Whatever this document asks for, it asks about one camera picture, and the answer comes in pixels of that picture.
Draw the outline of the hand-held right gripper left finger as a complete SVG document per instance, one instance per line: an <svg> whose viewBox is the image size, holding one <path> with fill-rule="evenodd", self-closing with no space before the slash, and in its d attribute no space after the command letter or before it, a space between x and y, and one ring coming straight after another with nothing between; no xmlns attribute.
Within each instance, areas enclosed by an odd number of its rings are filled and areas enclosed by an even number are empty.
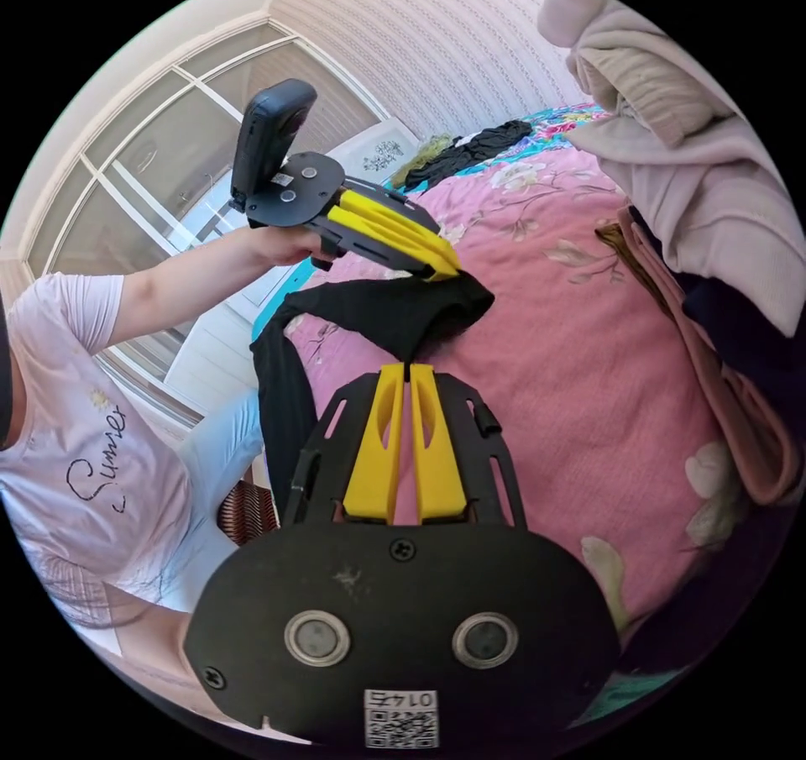
<svg viewBox="0 0 806 760"><path fill-rule="evenodd" d="M387 364L378 374L343 511L354 520L394 521L399 480L405 366Z"/></svg>

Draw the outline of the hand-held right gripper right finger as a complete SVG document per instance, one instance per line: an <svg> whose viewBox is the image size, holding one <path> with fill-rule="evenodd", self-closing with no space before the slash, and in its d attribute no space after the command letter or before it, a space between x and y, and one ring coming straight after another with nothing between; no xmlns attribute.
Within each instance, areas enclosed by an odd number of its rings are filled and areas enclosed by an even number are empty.
<svg viewBox="0 0 806 760"><path fill-rule="evenodd" d="M458 520L467 500L433 368L412 365L409 386L418 523Z"/></svg>

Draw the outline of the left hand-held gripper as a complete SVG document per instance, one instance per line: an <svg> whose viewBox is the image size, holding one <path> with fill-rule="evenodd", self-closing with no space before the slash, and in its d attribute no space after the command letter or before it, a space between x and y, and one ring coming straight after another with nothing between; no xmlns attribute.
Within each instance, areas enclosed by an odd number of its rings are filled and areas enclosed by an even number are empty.
<svg viewBox="0 0 806 760"><path fill-rule="evenodd" d="M424 208L396 191L347 176L325 155L291 156L242 206L252 229L303 226L318 233L332 257L311 261L320 270L356 254L425 281L455 278L462 271L453 246Z"/></svg>

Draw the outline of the person's left hand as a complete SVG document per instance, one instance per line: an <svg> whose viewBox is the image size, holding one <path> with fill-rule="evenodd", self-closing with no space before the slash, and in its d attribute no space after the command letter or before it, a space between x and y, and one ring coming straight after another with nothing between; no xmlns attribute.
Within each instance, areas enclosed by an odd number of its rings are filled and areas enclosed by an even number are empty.
<svg viewBox="0 0 806 760"><path fill-rule="evenodd" d="M297 226L293 228L261 227L247 231L249 250L254 263L262 271L279 266L299 264L307 259L330 262L322 239L315 231Z"/></svg>

